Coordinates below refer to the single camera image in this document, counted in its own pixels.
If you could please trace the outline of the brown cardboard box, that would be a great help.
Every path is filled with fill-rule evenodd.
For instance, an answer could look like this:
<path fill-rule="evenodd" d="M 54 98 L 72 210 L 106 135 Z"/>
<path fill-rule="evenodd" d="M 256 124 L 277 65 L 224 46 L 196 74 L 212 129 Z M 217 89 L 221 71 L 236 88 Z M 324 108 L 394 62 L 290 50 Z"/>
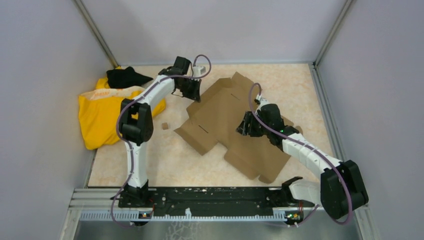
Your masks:
<path fill-rule="evenodd" d="M 249 90 L 253 81 L 236 72 L 220 78 L 186 109 L 186 120 L 175 132 L 200 155 L 220 143 L 227 150 L 223 158 L 248 179 L 274 182 L 290 156 L 261 137 L 243 136 L 236 131 L 250 110 Z"/>

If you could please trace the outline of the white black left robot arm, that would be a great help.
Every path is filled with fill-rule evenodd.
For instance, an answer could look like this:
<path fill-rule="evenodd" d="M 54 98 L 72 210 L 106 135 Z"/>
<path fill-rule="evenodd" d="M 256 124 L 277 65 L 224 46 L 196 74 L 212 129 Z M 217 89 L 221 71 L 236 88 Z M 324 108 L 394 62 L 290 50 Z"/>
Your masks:
<path fill-rule="evenodd" d="M 130 196 L 138 207 L 149 203 L 147 177 L 147 144 L 154 133 L 153 110 L 167 95 L 180 91 L 183 98 L 200 102 L 200 86 L 211 67 L 178 56 L 172 66 L 162 69 L 141 94 L 121 102 L 116 133 L 127 151 L 128 177 L 118 191 Z"/>

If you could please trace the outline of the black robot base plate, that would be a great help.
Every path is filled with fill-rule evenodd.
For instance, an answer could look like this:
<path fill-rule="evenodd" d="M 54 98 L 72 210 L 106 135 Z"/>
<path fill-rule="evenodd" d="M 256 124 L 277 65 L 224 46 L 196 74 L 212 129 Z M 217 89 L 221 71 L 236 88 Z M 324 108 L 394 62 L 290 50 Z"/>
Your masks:
<path fill-rule="evenodd" d="M 193 217 L 271 216 L 274 208 L 298 208 L 281 187 L 125 187 L 119 208 L 150 208 L 155 217 L 183 216 L 189 209 Z"/>

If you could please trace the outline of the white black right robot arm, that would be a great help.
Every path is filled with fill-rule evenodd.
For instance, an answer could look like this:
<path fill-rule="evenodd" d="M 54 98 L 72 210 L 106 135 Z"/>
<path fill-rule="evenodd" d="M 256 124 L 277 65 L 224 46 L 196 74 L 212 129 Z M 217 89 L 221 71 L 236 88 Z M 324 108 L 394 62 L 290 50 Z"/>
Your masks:
<path fill-rule="evenodd" d="M 246 111 L 236 131 L 242 136 L 267 137 L 271 145 L 299 160 L 319 179 L 313 182 L 293 177 L 284 182 L 281 199 L 287 206 L 307 201 L 322 206 L 338 220 L 368 204 L 359 166 L 352 160 L 334 158 L 308 142 L 296 127 L 285 124 L 276 104 L 262 104 L 256 111 Z"/>

